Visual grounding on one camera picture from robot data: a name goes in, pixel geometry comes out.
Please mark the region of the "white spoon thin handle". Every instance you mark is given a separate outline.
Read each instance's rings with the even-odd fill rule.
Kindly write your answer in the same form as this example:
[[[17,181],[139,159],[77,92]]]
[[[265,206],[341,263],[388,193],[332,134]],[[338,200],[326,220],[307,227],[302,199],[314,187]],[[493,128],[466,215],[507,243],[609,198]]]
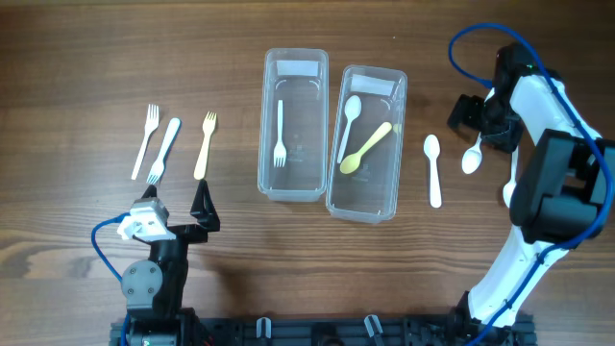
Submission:
[[[474,173],[480,167],[482,160],[482,152],[480,149],[481,142],[482,137],[481,134],[479,134],[476,143],[468,148],[462,157],[461,168],[466,175]]]

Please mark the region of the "yellow-green plastic spoon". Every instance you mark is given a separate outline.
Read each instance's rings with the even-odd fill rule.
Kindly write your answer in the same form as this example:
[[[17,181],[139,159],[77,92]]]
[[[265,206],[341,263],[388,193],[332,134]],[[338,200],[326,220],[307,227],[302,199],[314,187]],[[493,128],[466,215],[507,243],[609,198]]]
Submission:
[[[383,122],[356,152],[347,156],[342,161],[340,164],[340,172],[343,174],[355,172],[361,164],[362,157],[366,152],[383,139],[391,130],[392,124],[390,122]]]

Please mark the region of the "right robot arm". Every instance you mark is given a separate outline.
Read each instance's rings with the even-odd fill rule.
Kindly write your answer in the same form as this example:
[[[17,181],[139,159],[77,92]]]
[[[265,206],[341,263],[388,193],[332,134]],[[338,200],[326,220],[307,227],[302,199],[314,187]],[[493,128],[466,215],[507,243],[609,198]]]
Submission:
[[[504,248],[463,304],[467,318],[505,328],[547,270],[574,249],[574,238],[602,231],[614,143],[586,124],[560,76],[540,70],[520,43],[498,51],[488,89],[484,98],[461,95],[447,124],[476,130],[505,153],[517,149],[523,133],[535,145],[511,195]]]

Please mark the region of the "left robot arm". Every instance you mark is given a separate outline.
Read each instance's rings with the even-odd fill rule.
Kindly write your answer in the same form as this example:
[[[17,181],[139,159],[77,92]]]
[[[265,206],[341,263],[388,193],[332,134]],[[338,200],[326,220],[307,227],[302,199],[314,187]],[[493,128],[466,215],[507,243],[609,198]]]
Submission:
[[[117,232],[150,246],[149,257],[122,275],[129,322],[120,340],[128,345],[212,345],[214,338],[193,308],[184,308],[188,246],[206,243],[221,228],[206,180],[197,186],[192,224],[170,226],[169,211],[149,185],[134,201]]]

